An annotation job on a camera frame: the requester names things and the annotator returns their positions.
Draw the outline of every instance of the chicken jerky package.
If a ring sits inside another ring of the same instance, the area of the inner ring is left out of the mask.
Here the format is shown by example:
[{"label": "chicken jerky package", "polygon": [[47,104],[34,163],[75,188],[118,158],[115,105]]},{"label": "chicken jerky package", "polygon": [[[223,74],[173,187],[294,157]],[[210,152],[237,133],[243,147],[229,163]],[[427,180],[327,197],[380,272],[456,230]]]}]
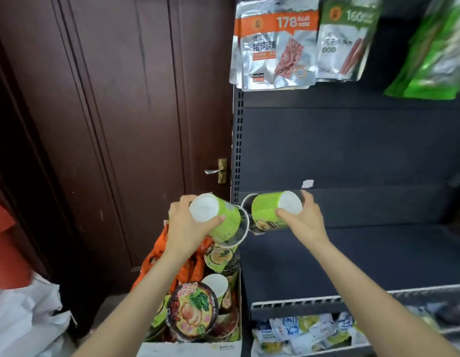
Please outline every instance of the chicken jerky package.
[{"label": "chicken jerky package", "polygon": [[317,37],[318,81],[360,79],[381,7],[382,0],[324,2]]},{"label": "chicken jerky package", "polygon": [[319,0],[260,0],[241,5],[242,90],[316,83],[318,4]]}]

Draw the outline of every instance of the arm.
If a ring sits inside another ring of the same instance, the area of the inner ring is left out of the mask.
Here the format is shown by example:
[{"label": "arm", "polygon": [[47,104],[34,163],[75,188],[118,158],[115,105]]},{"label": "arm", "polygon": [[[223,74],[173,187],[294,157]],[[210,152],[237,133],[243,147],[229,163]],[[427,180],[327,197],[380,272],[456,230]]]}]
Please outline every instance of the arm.
[{"label": "arm", "polygon": [[73,357],[136,356],[157,309],[182,265],[210,230],[225,217],[196,222],[189,211],[195,196],[183,196],[169,210],[169,232],[163,256],[126,296]]},{"label": "arm", "polygon": [[321,264],[357,324],[381,357],[459,357],[445,338],[380,288],[331,244],[319,206],[305,197],[303,211],[295,216],[279,209],[295,236]]}]

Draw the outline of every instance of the cardboard box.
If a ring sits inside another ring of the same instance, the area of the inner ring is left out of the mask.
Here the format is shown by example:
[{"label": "cardboard box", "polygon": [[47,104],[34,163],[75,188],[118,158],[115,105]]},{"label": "cardboard box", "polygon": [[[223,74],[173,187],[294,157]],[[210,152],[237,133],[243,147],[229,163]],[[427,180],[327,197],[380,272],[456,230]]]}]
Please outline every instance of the cardboard box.
[{"label": "cardboard box", "polygon": [[240,357],[241,337],[241,281],[238,278],[238,313],[239,313],[239,340],[236,342],[192,342],[192,343],[171,343],[171,342],[144,342],[139,349],[137,357],[169,357],[182,355],[185,357]]}]

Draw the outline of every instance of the hand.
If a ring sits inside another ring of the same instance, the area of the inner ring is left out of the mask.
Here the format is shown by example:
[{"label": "hand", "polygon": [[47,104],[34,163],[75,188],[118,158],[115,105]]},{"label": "hand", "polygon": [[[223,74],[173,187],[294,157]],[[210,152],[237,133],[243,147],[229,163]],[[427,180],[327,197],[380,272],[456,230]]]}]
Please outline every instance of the hand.
[{"label": "hand", "polygon": [[225,216],[215,216],[207,222],[196,222],[189,210],[189,204],[197,198],[184,195],[169,209],[169,232],[165,254],[188,259],[209,232],[225,220]]},{"label": "hand", "polygon": [[301,213],[295,216],[282,208],[278,208],[276,215],[288,224],[296,238],[310,250],[317,242],[329,242],[329,238],[326,228],[324,228],[321,210],[314,203],[312,194],[304,190],[301,192],[304,196],[304,207]]}]

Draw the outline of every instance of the left hand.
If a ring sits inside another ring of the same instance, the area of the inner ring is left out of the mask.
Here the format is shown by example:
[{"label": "left hand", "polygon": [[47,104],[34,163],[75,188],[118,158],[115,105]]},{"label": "left hand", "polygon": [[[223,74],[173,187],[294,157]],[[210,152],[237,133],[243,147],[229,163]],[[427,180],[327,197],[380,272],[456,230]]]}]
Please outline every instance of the left hand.
[{"label": "left hand", "polygon": [[189,210],[189,204],[197,198],[195,195],[184,195],[179,202],[171,204],[169,209],[169,232],[164,254],[188,259],[199,247],[209,232],[219,226],[225,216],[215,216],[207,222],[196,222]]}]

